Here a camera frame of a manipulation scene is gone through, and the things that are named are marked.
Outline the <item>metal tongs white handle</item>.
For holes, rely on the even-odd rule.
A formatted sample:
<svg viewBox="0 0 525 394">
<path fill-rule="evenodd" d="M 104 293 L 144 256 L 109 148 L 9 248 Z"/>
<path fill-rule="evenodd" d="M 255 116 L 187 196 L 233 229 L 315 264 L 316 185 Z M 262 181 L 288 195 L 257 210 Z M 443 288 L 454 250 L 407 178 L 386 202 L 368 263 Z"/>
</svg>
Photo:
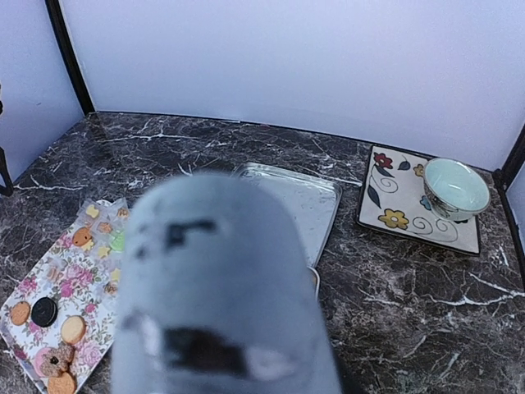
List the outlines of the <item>metal tongs white handle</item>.
<svg viewBox="0 0 525 394">
<path fill-rule="evenodd" d="M 112 347 L 115 393 L 339 393 L 304 248 L 262 188 L 177 176 L 134 205 Z"/>
</svg>

